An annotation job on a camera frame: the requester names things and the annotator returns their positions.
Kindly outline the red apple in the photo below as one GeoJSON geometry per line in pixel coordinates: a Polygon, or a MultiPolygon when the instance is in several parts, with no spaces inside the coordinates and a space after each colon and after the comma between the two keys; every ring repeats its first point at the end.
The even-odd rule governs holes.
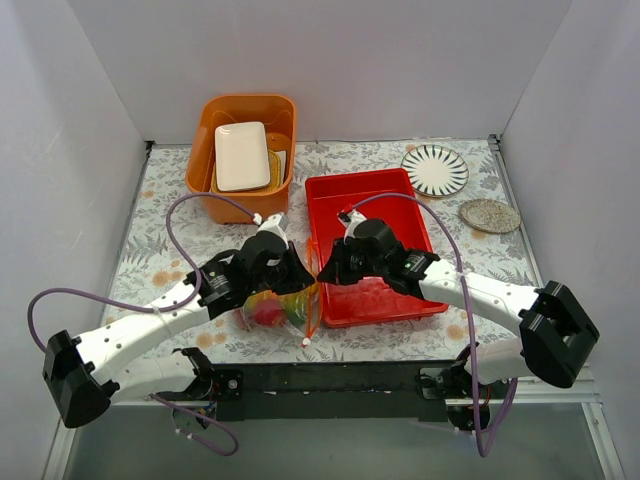
{"type": "Polygon", "coordinates": [[[279,326],[287,319],[281,303],[273,298],[257,300],[250,308],[249,317],[257,325],[268,328],[279,326]]]}

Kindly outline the red green mango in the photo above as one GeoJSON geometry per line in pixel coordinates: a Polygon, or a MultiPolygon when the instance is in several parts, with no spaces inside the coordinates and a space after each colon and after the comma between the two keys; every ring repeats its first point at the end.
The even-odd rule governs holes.
{"type": "Polygon", "coordinates": [[[300,327],[306,324],[309,300],[310,293],[307,290],[283,295],[279,298],[284,314],[292,325],[300,327]]]}

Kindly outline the clear zip top bag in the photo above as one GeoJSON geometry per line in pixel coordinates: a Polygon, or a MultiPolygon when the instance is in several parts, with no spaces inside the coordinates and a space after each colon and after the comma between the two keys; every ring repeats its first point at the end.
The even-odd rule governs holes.
{"type": "Polygon", "coordinates": [[[286,333],[306,348],[323,321],[322,295],[323,287],[317,281],[292,294],[254,294],[234,311],[236,326],[246,332],[262,329],[286,333]]]}

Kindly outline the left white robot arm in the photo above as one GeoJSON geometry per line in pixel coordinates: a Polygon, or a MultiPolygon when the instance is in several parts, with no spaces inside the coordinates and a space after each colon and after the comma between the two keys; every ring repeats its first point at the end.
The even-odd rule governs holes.
{"type": "Polygon", "coordinates": [[[65,330],[53,335],[43,377],[64,425],[78,428],[102,415],[122,390],[116,373],[163,341],[243,306],[253,294],[297,293],[313,282],[294,245],[264,231],[194,269],[149,313],[75,338],[65,330]]]}

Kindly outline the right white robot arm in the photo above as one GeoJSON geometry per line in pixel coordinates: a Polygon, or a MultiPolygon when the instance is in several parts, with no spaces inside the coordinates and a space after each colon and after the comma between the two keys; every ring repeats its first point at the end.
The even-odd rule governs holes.
{"type": "Polygon", "coordinates": [[[573,386],[600,333],[566,285],[550,281],[535,288],[461,273],[434,253],[405,248],[381,219],[353,211],[339,221],[345,233],[335,239],[320,282],[353,285],[379,278],[398,294],[470,309],[512,333],[459,357],[452,383],[460,395],[475,397],[488,384],[524,376],[573,386]]]}

